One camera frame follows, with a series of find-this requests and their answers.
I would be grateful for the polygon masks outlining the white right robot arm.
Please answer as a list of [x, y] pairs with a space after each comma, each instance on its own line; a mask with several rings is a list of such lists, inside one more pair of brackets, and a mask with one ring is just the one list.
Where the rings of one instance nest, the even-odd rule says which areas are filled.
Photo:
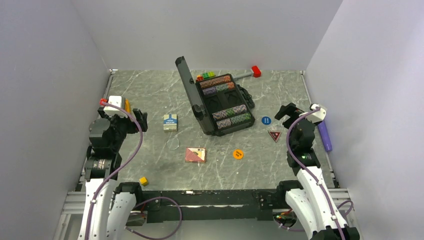
[[286, 160], [297, 178], [278, 184], [276, 203], [294, 211], [309, 240], [358, 240], [358, 229], [348, 225], [331, 198], [313, 150], [315, 128], [326, 114], [326, 108], [319, 104], [312, 104], [309, 111], [303, 111], [292, 102], [282, 105], [276, 113], [277, 120], [288, 117], [282, 123], [287, 129]]

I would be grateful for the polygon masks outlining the orange big blind button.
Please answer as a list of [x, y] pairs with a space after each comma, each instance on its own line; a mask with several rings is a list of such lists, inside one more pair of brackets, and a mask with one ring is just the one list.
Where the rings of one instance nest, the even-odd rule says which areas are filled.
[[244, 157], [244, 152], [241, 149], [235, 149], [232, 153], [232, 156], [236, 160], [241, 160]]

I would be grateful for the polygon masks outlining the blue small blind button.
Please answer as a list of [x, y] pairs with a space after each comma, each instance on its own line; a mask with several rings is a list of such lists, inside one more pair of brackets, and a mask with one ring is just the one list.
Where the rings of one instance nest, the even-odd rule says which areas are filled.
[[263, 116], [261, 122], [268, 126], [272, 123], [272, 119], [269, 116]]

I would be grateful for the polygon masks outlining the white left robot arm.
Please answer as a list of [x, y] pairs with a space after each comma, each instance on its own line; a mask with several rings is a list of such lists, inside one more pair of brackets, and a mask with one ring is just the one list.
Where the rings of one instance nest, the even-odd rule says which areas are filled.
[[89, 126], [90, 145], [84, 166], [85, 205], [78, 235], [80, 240], [118, 240], [132, 210], [144, 203], [138, 182], [118, 183], [123, 166], [119, 150], [128, 134], [146, 132], [146, 112], [134, 108], [136, 123], [121, 114], [107, 115], [99, 108], [100, 118]]

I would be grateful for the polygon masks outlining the red triangular dealer button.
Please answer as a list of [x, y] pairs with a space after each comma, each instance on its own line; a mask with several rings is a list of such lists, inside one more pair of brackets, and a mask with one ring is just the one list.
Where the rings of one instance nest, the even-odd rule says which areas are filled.
[[281, 131], [268, 131], [268, 134], [273, 139], [275, 143], [277, 143], [282, 135]]

